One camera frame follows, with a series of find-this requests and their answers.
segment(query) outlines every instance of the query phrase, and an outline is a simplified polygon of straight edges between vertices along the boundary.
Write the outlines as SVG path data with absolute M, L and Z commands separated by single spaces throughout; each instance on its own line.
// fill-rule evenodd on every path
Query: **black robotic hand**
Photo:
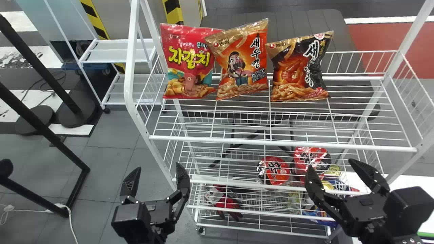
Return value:
M 372 192 L 347 198 L 327 193 L 309 166 L 305 188 L 312 201 L 364 244 L 422 243 L 416 233 L 434 210 L 434 199 L 420 187 L 390 192 L 374 167 L 355 159 L 349 163 Z

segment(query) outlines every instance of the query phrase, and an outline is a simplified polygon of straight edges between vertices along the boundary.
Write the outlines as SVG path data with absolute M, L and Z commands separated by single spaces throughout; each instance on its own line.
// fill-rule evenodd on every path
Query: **black metal stand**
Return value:
M 50 106 L 39 105 L 30 109 L 46 126 L 51 124 L 54 111 Z M 23 117 L 19 117 L 15 122 L 15 131 L 20 135 L 34 135 L 38 131 L 31 126 Z
M 2 83 L 0 83 L 0 99 L 2 99 L 6 104 L 8 104 L 13 110 L 15 110 L 21 117 L 23 117 L 31 126 L 33 126 L 40 134 L 42 134 L 47 140 L 49 140 L 55 147 L 57 147 L 66 157 L 68 157 L 75 165 L 77 165 L 81 170 L 81 174 L 74 186 L 74 189 L 69 196 L 66 206 L 72 209 L 74 202 L 83 186 L 84 180 L 87 174 L 90 172 L 90 168 L 77 156 L 75 155 L 65 144 L 60 141 L 57 137 L 39 118 L 27 108 L 12 92 L 9 91 Z M 10 180 L 8 177 L 12 173 L 12 164 L 8 168 L 7 165 L 3 165 L 3 169 L 0 168 L 0 185 L 22 195 L 23 197 L 55 212 L 63 217 L 68 217 L 64 215 L 64 210 L 59 210 L 61 208 L 57 207 L 53 203 L 45 200 L 41 196 L 33 193 L 27 188 L 21 186 L 20 184 Z
M 75 102 L 1 14 L 0 31 L 32 65 L 35 71 L 51 86 L 65 104 L 65 106 L 59 108 L 57 112 L 59 122 L 63 126 L 69 128 L 78 127 L 84 125 L 93 117 L 96 111 L 96 105 L 95 102 L 89 98 L 88 94 L 83 91 L 75 91 L 76 101 L 80 101 L 78 103 Z

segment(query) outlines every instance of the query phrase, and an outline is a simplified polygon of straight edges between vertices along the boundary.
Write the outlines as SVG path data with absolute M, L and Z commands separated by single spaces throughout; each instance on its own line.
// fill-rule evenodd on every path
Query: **red package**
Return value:
M 205 38 L 222 67 L 216 100 L 268 89 L 267 27 L 263 19 Z
M 168 66 L 165 99 L 202 98 L 215 88 L 211 86 L 214 56 L 204 37 L 222 30 L 160 24 L 161 42 Z
M 267 156 L 258 162 L 258 177 L 267 185 L 282 185 L 289 180 L 289 166 L 278 157 Z
M 295 173 L 306 175 L 309 165 L 312 165 L 320 179 L 324 178 L 331 165 L 331 157 L 325 148 L 297 147 L 294 152 Z

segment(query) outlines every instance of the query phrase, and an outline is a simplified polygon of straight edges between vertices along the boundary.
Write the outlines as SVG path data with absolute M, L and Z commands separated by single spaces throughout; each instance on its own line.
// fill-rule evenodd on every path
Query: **white wire shelf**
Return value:
M 135 74 L 135 82 L 132 91 L 134 102 L 140 103 L 140 105 L 150 105 L 156 101 L 156 105 L 161 105 L 162 94 L 158 93 L 158 88 L 161 83 L 158 81 L 162 80 L 163 78 L 164 74 L 153 74 L 152 76 L 150 74 Z M 125 105 L 124 80 L 124 74 L 117 74 L 114 77 L 112 84 L 110 85 L 104 99 L 102 100 L 104 105 Z
M 247 193 L 233 193 L 230 188 L 226 188 L 224 194 L 236 199 L 237 205 L 242 208 L 242 210 L 234 210 L 214 207 L 204 197 L 208 191 L 209 187 L 206 185 L 192 184 L 187 208 L 192 209 L 192 215 L 198 226 L 327 238 L 329 227 L 314 221 L 334 222 L 328 217 L 311 218 L 311 216 L 302 215 L 301 207 L 309 208 L 310 206 L 295 203 L 296 201 L 303 202 L 304 196 L 298 192 L 276 193 L 257 189 Z M 223 211 L 225 220 L 217 215 L 216 210 Z M 235 221 L 227 211 L 239 212 L 242 217 L 239 221 Z M 322 211 L 316 210 L 315 212 L 325 216 Z
M 293 149 L 276 146 L 231 145 L 219 143 L 183 142 L 177 147 L 176 141 L 167 144 L 163 158 L 171 169 L 174 162 L 179 162 L 189 173 L 191 182 L 198 184 L 230 185 L 240 188 L 300 191 L 304 192 L 304 176 L 295 173 Z M 359 195 L 370 190 L 353 172 L 349 158 L 355 158 L 375 167 L 380 173 L 383 168 L 377 151 L 341 150 L 327 148 L 334 169 L 332 175 L 323 178 L 331 185 L 326 191 L 334 194 Z M 264 157 L 278 157 L 288 164 L 288 180 L 281 180 L 281 185 L 269 185 L 259 178 L 256 171 L 258 162 Z
M 152 39 L 137 39 L 136 63 L 149 63 L 156 54 Z M 81 63 L 125 63 L 128 39 L 98 40 L 94 39 L 80 58 Z
M 270 102 L 270 86 L 265 91 L 220 101 L 215 100 L 215 94 L 201 100 L 180 99 L 179 113 L 167 102 L 167 113 L 160 114 L 149 138 L 416 151 L 381 80 L 325 79 L 331 98 L 318 101 Z M 378 97 L 377 103 L 371 103 L 372 96 Z M 371 114 L 363 113 L 367 106 L 374 107 Z

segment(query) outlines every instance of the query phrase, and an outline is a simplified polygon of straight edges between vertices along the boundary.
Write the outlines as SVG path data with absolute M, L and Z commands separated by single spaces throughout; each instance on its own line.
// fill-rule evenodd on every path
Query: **hazard stripe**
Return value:
M 197 3 L 199 4 L 199 17 L 202 20 L 204 18 L 204 13 L 202 12 L 202 0 L 197 0 Z
M 109 40 L 109 34 L 105 30 L 104 25 L 102 24 L 101 18 L 99 18 L 98 12 L 95 9 L 95 6 L 92 3 L 92 0 L 80 0 L 84 11 L 87 14 L 87 17 L 90 20 L 90 23 L 93 25 L 96 34 L 98 35 L 100 40 Z M 119 72 L 125 72 L 125 66 L 123 63 L 115 63 L 115 67 Z
M 182 17 L 181 6 L 179 0 L 162 0 L 164 6 L 164 12 L 166 14 L 167 23 L 169 24 L 184 24 L 184 18 Z

